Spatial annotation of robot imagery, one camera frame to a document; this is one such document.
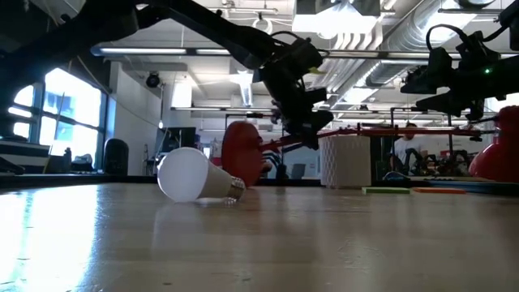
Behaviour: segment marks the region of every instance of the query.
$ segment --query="white textured vase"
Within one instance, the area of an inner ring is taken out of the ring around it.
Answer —
[[[370,138],[337,135],[319,139],[321,184],[326,187],[371,185]]]

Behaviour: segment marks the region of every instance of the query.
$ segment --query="red object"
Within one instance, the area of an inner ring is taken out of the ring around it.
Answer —
[[[221,146],[221,165],[230,175],[241,178],[246,187],[254,185],[263,169],[263,140],[254,125],[233,122],[225,131]]]
[[[211,158],[211,162],[216,166],[221,166],[221,157],[213,157]]]
[[[499,136],[472,160],[469,172],[497,182],[519,183],[519,106],[501,109],[495,125]]]
[[[446,187],[413,187],[413,191],[430,194],[466,194],[465,190]]]

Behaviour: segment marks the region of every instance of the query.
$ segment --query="black robotic arm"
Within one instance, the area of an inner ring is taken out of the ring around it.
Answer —
[[[137,4],[148,4],[137,10]],[[7,109],[24,86],[42,78],[80,52],[104,41],[116,41],[163,19],[173,19],[226,48],[243,66],[257,70],[277,106],[285,129],[317,148],[316,133],[332,121],[327,111],[313,112],[326,100],[323,89],[308,92],[299,80],[323,58],[310,40],[292,44],[267,33],[238,26],[191,0],[87,0],[79,14],[33,43],[0,59],[0,135],[12,135]]]
[[[417,101],[416,106],[457,117],[461,116],[461,111],[469,109],[466,117],[470,121],[483,116],[486,98],[502,101],[507,94],[519,92],[519,56],[501,59],[499,53],[484,44],[510,29],[510,49],[519,50],[519,0],[503,10],[498,20],[501,28],[487,37],[480,31],[467,36],[459,28],[447,24],[431,27],[427,33],[428,65],[409,72],[401,92],[436,94],[437,88],[447,87],[448,92]],[[452,29],[461,38],[462,43],[456,47],[461,61],[456,69],[452,68],[453,60],[447,51],[441,47],[432,48],[428,41],[431,31],[440,27]]]

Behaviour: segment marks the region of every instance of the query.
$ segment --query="black trash can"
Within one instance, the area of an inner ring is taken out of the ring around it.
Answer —
[[[105,143],[103,171],[105,174],[128,175],[128,144],[120,139],[108,139]]]

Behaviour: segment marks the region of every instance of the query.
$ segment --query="white light bulb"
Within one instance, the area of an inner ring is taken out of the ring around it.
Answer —
[[[157,180],[161,190],[175,202],[239,199],[245,189],[243,180],[215,166],[200,150],[188,147],[175,149],[162,159]]]

